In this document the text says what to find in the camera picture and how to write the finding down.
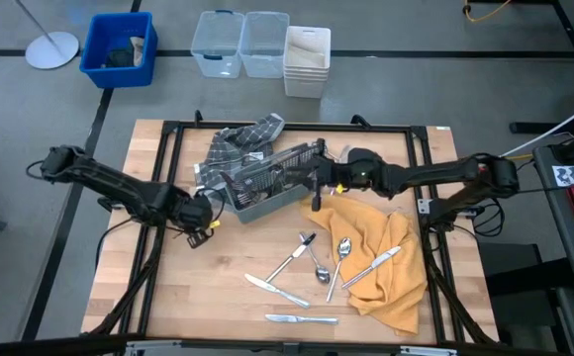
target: blue storage box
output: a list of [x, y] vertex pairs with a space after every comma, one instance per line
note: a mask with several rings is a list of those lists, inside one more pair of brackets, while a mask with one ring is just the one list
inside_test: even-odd
[[[142, 64], [103, 68], [108, 53], [131, 45], [131, 37], [144, 38]], [[98, 88], [146, 86], [152, 81], [156, 50], [157, 32], [150, 13], [98, 14], [89, 25], [80, 71]]]

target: spoon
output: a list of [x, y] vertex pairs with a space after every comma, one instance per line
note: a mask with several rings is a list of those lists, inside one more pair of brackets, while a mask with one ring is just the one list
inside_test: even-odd
[[[305, 239], [306, 239], [305, 233], [300, 232], [299, 235], [300, 235], [300, 240], [305, 241]], [[318, 280], [321, 283], [327, 284], [331, 280], [331, 274], [329, 273], [329, 270], [327, 269], [327, 267], [321, 265], [318, 262], [318, 259], [314, 255], [314, 251], [311, 250], [311, 245], [307, 246], [307, 251], [309, 251], [311, 258], [314, 260], [314, 263], [316, 264], [316, 277], [318, 278]]]
[[335, 267], [334, 278], [331, 280], [331, 285], [329, 286], [329, 293], [327, 294], [327, 303], [331, 301], [331, 295], [334, 293], [335, 279], [337, 279], [337, 272], [339, 272], [339, 265], [342, 264], [344, 257], [348, 256], [350, 253], [350, 238], [345, 237], [339, 242], [337, 246], [337, 255], [339, 255], [339, 261]]

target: concrete floor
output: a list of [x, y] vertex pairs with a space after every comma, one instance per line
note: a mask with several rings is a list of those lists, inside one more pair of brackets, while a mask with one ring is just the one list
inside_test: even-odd
[[[90, 18], [124, 12], [130, 0], [24, 1], [50, 31], [69, 31], [84, 45]], [[292, 25], [329, 27], [334, 49], [570, 50], [555, 13], [545, 6], [508, 6], [487, 22], [464, 20], [459, 0], [143, 0], [153, 14], [159, 48], [188, 49], [205, 10], [287, 12]], [[574, 1], [562, 2], [574, 24]], [[476, 16], [493, 6], [474, 5]], [[9, 0], [0, 0], [0, 48], [22, 49], [37, 36]], [[38, 71], [22, 57], [0, 57], [0, 341], [19, 337], [66, 187], [23, 173], [51, 145], [83, 144], [101, 90], [78, 70]], [[321, 101], [288, 98], [282, 81], [202, 77], [192, 58], [161, 57], [153, 84], [114, 91], [95, 153], [121, 168], [135, 119], [255, 120], [270, 112], [287, 121], [345, 123], [353, 114], [373, 124], [452, 127], [458, 153], [502, 153], [528, 139], [511, 121], [557, 122], [574, 112], [574, 60], [333, 58]], [[524, 188], [539, 185], [523, 170]], [[87, 304], [98, 238], [108, 214], [83, 194], [39, 337], [73, 336]], [[538, 243], [546, 260], [563, 249], [541, 194], [504, 203], [508, 215], [496, 243]]]

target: wooden table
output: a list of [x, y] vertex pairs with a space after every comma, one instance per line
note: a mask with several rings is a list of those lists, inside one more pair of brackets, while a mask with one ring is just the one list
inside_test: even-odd
[[[129, 146], [124, 172], [149, 180], [157, 151], [162, 121], [138, 120]], [[175, 184], [193, 191], [193, 164], [206, 157], [214, 130], [185, 130]], [[456, 159], [449, 128], [428, 127], [430, 152], [434, 163]], [[172, 147], [172, 137], [168, 147]], [[283, 132], [274, 143], [275, 151], [318, 137], [325, 138], [329, 152], [339, 155], [346, 144], [378, 152], [384, 160], [408, 166], [406, 141], [398, 133], [328, 133]], [[418, 156], [421, 147], [416, 142]], [[161, 177], [165, 179], [170, 152], [166, 152]], [[438, 186], [441, 197], [461, 189], [461, 184]], [[373, 192], [349, 192], [348, 196], [367, 202], [383, 212], [399, 211], [415, 220], [419, 231], [412, 190], [395, 196], [392, 201]], [[124, 211], [113, 212], [110, 225], [127, 218]], [[282, 208], [249, 224], [242, 224], [234, 214], [224, 212], [215, 236], [192, 250], [184, 237], [173, 239], [168, 231], [163, 245], [157, 283], [151, 305], [147, 336], [176, 339], [229, 340], [299, 340], [313, 342], [413, 343], [435, 344], [429, 294], [420, 304], [420, 327], [417, 336], [397, 336], [393, 329], [370, 316], [360, 316], [347, 303], [348, 291], [338, 281], [331, 303], [325, 302], [327, 286], [314, 276], [314, 263], [307, 255], [294, 260], [272, 282], [309, 301], [303, 310], [286, 299], [260, 290], [250, 284], [244, 273], [266, 277], [299, 243], [299, 231], [315, 231], [313, 248], [321, 263], [331, 270], [331, 236], [303, 218], [298, 204]], [[457, 224], [472, 228], [459, 219]], [[110, 233], [104, 243], [100, 264], [94, 278], [82, 330], [98, 325], [126, 291], [140, 227], [127, 224]], [[447, 234], [452, 270], [459, 299], [472, 317], [492, 338], [498, 333], [490, 305], [487, 286], [476, 240], [464, 231]], [[441, 296], [441, 308], [448, 339], [453, 339], [449, 309]], [[136, 298], [130, 330], [137, 329], [142, 296]], [[267, 321], [266, 313], [336, 316], [339, 325], [288, 324]]]

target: checkered cloth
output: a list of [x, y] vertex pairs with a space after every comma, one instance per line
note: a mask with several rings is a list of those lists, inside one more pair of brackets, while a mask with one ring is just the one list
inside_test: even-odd
[[208, 157], [198, 164], [197, 185], [222, 189], [225, 182], [220, 172], [232, 173], [273, 154], [271, 142], [283, 131], [285, 121], [277, 114], [260, 119], [256, 124], [238, 129], [223, 129], [212, 139]]

